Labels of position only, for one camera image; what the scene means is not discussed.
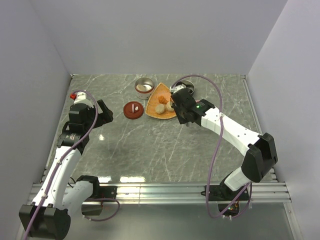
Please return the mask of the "orange fried food piece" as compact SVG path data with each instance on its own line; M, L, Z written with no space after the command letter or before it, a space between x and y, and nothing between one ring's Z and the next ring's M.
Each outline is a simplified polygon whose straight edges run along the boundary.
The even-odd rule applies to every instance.
M168 102L163 95L160 95L158 97L158 101L159 101L160 104L164 104L164 105Z

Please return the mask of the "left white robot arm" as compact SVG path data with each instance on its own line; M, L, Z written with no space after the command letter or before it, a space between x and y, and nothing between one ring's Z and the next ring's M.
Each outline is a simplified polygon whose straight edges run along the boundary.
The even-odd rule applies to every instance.
M65 190L90 140L89 133L111 123L113 112L101 99L93 106L81 100L71 105L68 116L45 181L31 204L24 204L19 210L25 240L63 240L70 229L72 215L82 203L87 199L96 201L101 195L98 177L90 175L80 176L69 193Z

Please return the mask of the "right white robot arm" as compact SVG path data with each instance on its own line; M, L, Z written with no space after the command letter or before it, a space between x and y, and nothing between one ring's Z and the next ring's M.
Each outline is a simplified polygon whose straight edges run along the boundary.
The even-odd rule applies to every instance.
M259 183L278 161L274 138L251 131L227 117L205 99L196 101L183 87L170 90L173 109L180 124L196 123L200 127L221 134L244 157L242 165L228 174L217 190L210 193L218 201L232 200L246 184Z

